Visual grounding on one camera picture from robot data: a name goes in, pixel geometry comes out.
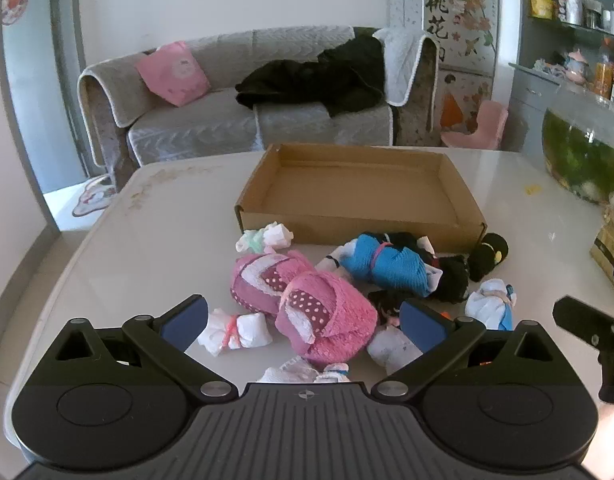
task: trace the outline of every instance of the yellow bowl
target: yellow bowl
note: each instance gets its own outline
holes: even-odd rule
[[[553,0],[532,0],[532,16],[553,20],[553,9],[556,3]]]

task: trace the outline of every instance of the drawer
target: drawer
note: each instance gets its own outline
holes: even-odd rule
[[[551,104],[557,89],[558,85],[555,83],[516,69],[512,97],[544,112]]]
[[[520,152],[532,166],[545,167],[542,153],[542,120],[544,112],[516,99],[509,101],[509,117],[501,143],[503,150]]]

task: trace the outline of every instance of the table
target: table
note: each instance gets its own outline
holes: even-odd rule
[[[446,153],[465,179],[489,230],[509,243],[509,258],[492,274],[512,283],[518,302],[514,323],[534,319],[554,338],[593,396],[601,373],[593,349],[556,327],[551,311],[565,294],[614,316],[614,288],[589,249],[602,216],[545,171],[517,153],[433,149]],[[96,328],[120,326],[137,314],[159,316],[191,294],[210,308],[242,312],[229,294],[240,236],[233,205],[261,153],[238,153],[151,164],[132,177],[72,257],[40,315],[5,406],[5,434],[16,437],[10,414],[18,392],[56,334],[74,317]],[[528,194],[526,188],[535,192]],[[330,248],[298,247],[314,262]],[[450,314],[461,306],[437,305]],[[187,353],[242,391],[269,366],[295,354],[274,333],[273,344],[227,351],[213,358],[197,342]],[[362,352],[351,379],[370,388],[384,377]],[[600,406],[602,423],[585,465],[602,479],[614,477],[614,408]]]

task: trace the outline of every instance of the cardboard package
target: cardboard package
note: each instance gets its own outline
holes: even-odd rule
[[[614,267],[614,209],[608,212],[608,222],[602,226],[594,244],[591,247],[591,256],[600,265],[600,268],[613,283]]]
[[[298,244],[407,231],[439,253],[469,253],[487,229],[445,154],[368,146],[272,145],[235,211],[242,230],[282,222]]]

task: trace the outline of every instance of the fish bowl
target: fish bowl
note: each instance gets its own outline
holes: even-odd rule
[[[605,204],[614,192],[614,103],[562,83],[542,122],[546,167],[561,186]]]

